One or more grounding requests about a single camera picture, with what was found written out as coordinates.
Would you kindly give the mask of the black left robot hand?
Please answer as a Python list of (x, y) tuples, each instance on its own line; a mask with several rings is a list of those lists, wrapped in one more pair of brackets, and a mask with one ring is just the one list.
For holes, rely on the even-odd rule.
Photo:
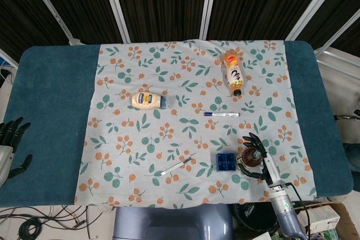
[(31, 126), (31, 123), (25, 123), (19, 126), (23, 119), (23, 117), (20, 117), (7, 123), (1, 123), (1, 187), (9, 179), (24, 173), (33, 159), (33, 155), (29, 154), (19, 167), (11, 168), (22, 136)]

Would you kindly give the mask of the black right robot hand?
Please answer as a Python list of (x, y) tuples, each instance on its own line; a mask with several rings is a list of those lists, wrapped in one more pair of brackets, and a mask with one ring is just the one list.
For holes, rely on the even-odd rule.
[[(240, 171), (255, 179), (264, 180), (266, 184), (273, 188), (281, 185), (281, 176), (273, 157), (266, 151), (262, 141), (253, 133), (242, 137), (246, 149), (237, 157), (237, 166)], [(249, 171), (248, 168), (263, 165), (261, 173)]]

